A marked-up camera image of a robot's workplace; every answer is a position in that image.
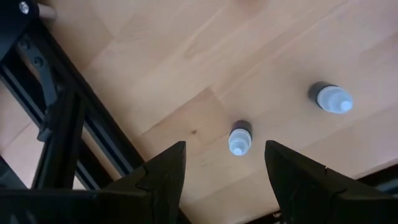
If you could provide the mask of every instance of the black aluminum profile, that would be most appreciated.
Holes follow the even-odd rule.
[[[95,95],[40,20],[32,21],[25,33],[32,45],[39,49],[54,72],[75,89],[86,105],[85,128],[92,135],[116,170],[125,176],[144,163],[136,148],[121,131],[108,110]]]
[[[4,59],[0,79],[39,127],[43,123],[46,109],[42,86],[15,50],[11,50]],[[90,190],[99,190],[113,181],[83,140],[80,140],[75,174],[85,189]]]
[[[61,92],[45,118],[47,138],[32,184],[33,189],[72,189],[83,130],[84,105],[73,90]]]

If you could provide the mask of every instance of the black plastic part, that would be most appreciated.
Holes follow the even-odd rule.
[[[265,160],[286,223],[398,222],[398,199],[275,141],[266,142]]]

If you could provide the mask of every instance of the black metal frame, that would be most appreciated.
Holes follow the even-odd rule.
[[[83,125],[122,177],[132,173],[144,163],[136,148],[40,21],[37,4],[26,1],[31,10],[23,14],[18,3],[0,3],[0,20],[15,21],[0,27],[0,79],[39,127],[38,140],[45,142],[32,188],[71,189],[75,175],[90,190],[113,182],[81,139]],[[34,66],[40,81],[21,57]],[[5,161],[1,164],[12,172]],[[181,210],[177,222],[190,223]]]

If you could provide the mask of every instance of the bottle cap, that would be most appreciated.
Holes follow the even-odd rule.
[[[327,112],[343,114],[353,108],[353,98],[338,86],[324,87],[317,96],[319,106]]]
[[[229,150],[236,156],[245,155],[251,146],[251,135],[245,129],[235,129],[229,135]]]

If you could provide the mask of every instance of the wooden table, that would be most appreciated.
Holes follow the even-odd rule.
[[[186,140],[180,205],[193,223],[277,210],[268,139],[354,178],[398,161],[396,0],[43,3],[58,12],[55,38],[145,159]],[[348,90],[353,110],[309,102],[320,80]],[[1,154],[30,184],[37,128],[3,86],[0,102]],[[228,150],[238,119],[253,125],[243,157]]]

